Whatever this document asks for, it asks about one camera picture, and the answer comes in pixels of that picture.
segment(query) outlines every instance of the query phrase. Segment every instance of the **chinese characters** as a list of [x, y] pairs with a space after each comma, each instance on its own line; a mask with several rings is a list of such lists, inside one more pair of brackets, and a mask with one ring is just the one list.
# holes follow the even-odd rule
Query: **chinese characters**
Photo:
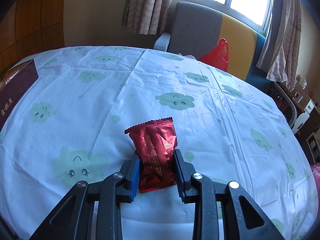
[[1, 116], [5, 116], [5, 112], [10, 108], [11, 104], [12, 104], [12, 99], [9, 98], [8, 103], [5, 103], [4, 105], [4, 109], [1, 110]]

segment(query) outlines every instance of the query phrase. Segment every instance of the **cartoon eye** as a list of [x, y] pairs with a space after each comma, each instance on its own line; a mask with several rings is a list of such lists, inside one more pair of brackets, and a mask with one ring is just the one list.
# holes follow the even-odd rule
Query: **cartoon eye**
[[90, 174], [90, 172], [87, 171], [87, 169], [82, 169], [82, 175], [84, 176], [87, 176], [88, 177], [88, 174]]
[[75, 175], [75, 171], [74, 170], [70, 170], [68, 175], [70, 175], [70, 178], [73, 177]]

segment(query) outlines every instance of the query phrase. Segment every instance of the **beige wall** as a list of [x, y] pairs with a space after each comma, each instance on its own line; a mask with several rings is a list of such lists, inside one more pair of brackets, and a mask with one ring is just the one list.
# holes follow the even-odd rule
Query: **beige wall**
[[302, 32], [297, 75], [306, 78], [308, 94], [320, 99], [320, 31], [305, 7], [302, 8]]
[[121, 26], [126, 0], [65, 0], [65, 46], [152, 48], [157, 36], [129, 33]]

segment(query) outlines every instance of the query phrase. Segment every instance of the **snack packet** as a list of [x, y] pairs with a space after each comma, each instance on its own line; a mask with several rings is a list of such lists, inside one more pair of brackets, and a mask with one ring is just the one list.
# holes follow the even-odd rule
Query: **snack packet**
[[142, 161], [139, 190], [141, 193], [176, 184], [171, 158], [177, 146], [172, 117], [135, 125], [129, 133]]

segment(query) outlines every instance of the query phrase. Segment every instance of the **white cloth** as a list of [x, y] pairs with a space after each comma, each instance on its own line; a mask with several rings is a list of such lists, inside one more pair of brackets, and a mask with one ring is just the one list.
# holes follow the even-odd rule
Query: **white cloth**
[[[28, 58], [39, 79], [0, 133], [0, 212], [22, 239], [76, 181], [119, 171], [135, 150], [126, 128], [169, 116], [185, 161], [215, 181], [238, 181], [286, 240], [315, 221], [316, 185], [299, 143], [273, 100], [244, 81], [148, 49], [73, 47]], [[124, 239], [192, 238], [194, 205], [176, 186], [121, 208]]]

